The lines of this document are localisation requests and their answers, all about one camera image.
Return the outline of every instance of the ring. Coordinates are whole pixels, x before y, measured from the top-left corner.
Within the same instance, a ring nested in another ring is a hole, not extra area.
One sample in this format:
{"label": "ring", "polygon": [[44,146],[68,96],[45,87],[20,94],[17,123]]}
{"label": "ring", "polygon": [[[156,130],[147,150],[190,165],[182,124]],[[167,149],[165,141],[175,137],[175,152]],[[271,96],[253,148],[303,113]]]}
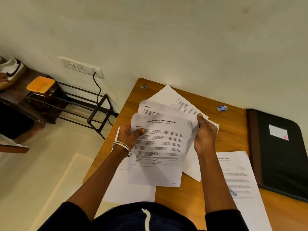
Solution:
{"label": "ring", "polygon": [[201,125],[202,122],[207,122],[207,121],[201,121],[201,122],[199,123],[199,128],[200,128],[200,125]]}

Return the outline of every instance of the small blue box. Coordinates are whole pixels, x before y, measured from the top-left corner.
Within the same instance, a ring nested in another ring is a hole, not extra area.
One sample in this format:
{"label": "small blue box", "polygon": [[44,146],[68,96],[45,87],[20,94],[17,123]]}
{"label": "small blue box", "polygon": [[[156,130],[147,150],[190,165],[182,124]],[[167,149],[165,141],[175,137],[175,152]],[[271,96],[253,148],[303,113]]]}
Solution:
{"label": "small blue box", "polygon": [[222,111],[227,111],[228,110],[226,105],[218,106],[217,109],[218,109],[218,112],[222,112]]}

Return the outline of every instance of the floor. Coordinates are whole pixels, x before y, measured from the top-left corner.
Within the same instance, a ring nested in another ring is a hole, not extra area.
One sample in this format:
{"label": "floor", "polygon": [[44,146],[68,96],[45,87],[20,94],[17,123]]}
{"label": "floor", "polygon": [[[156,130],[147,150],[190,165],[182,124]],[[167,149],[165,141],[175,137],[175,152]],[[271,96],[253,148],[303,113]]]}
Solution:
{"label": "floor", "polygon": [[[76,106],[68,109],[90,114]],[[85,123],[71,114],[61,116]],[[102,121],[105,114],[95,118]],[[114,116],[109,120],[114,123]],[[110,128],[107,123],[102,135]],[[94,130],[58,119],[25,143],[26,154],[0,153],[0,230],[37,230],[82,185],[102,143]],[[102,202],[96,216],[114,206]]]}

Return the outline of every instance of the bare foot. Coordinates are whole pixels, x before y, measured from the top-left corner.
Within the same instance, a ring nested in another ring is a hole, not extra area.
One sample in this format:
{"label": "bare foot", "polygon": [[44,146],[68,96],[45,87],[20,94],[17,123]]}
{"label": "bare foot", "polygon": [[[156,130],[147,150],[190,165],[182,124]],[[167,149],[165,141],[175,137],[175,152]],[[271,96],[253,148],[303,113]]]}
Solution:
{"label": "bare foot", "polygon": [[13,141],[15,143],[22,144],[22,143],[26,142],[27,140],[29,140],[30,138],[32,138],[33,136],[35,136],[44,127],[45,127],[45,122],[43,122],[41,120],[37,120],[30,130],[28,130],[25,133],[21,134],[16,139],[13,139]]}

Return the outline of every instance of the black power cable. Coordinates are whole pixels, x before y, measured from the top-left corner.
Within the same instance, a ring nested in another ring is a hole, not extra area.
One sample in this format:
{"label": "black power cable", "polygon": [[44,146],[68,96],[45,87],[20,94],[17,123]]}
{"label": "black power cable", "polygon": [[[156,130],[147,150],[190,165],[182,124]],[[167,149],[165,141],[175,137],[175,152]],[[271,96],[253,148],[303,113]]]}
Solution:
{"label": "black power cable", "polygon": [[99,97],[100,92],[102,91],[102,89],[100,88],[100,86],[99,86],[99,85],[97,84],[97,82],[95,81],[95,74],[96,74],[96,72],[94,72],[94,74],[93,74],[93,80],[94,80],[95,84],[96,84],[96,85],[98,86],[98,88],[99,88],[99,93],[98,93],[98,95],[97,95],[97,97],[96,97],[96,102],[98,103],[98,97]]}

